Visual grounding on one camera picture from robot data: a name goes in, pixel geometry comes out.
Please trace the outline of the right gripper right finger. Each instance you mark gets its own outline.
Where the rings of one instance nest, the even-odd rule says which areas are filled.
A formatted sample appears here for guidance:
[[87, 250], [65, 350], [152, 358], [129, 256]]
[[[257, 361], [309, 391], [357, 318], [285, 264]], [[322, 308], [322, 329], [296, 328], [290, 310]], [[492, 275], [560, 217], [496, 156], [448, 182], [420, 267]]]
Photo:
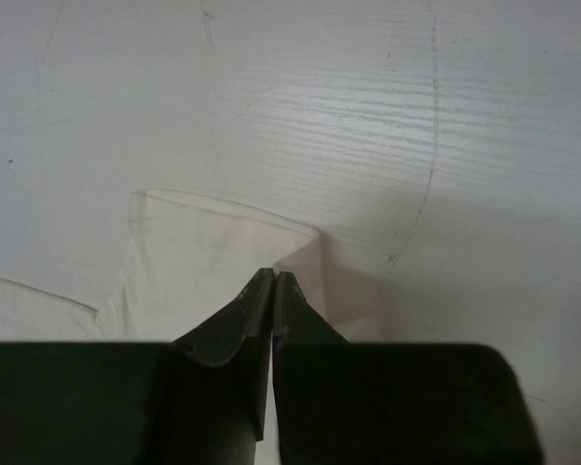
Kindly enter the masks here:
[[352, 343], [279, 275], [273, 389], [285, 464], [540, 464], [517, 378], [479, 344]]

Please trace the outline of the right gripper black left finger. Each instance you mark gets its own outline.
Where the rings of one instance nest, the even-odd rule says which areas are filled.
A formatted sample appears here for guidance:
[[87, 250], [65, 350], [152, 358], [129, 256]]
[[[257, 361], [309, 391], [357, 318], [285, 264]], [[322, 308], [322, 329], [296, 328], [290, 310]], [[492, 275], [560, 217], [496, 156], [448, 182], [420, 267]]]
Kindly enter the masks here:
[[274, 273], [171, 342], [0, 342], [0, 464], [251, 464]]

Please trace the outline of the white t shirt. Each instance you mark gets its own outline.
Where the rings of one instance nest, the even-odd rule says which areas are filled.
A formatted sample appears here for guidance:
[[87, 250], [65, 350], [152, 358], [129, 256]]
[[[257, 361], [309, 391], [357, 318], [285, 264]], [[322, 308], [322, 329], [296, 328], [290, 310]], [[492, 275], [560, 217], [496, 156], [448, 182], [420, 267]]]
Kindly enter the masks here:
[[123, 209], [0, 201], [0, 341], [169, 341], [231, 301], [260, 268], [293, 273], [353, 342], [383, 332], [345, 315], [322, 229], [244, 203], [143, 189]]

